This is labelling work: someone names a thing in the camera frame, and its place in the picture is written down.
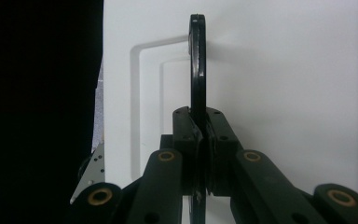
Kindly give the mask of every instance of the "white panel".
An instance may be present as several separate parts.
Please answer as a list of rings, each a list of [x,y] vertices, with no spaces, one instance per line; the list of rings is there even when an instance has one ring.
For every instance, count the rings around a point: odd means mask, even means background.
[[[207,105],[242,145],[307,192],[358,191],[358,0],[105,1],[106,180],[139,177],[173,110],[189,105],[195,13],[206,17]]]

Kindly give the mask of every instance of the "black fabric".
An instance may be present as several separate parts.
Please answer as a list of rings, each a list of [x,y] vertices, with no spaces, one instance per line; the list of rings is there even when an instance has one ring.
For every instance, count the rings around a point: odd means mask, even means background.
[[[0,223],[60,223],[90,154],[103,0],[0,1]]]

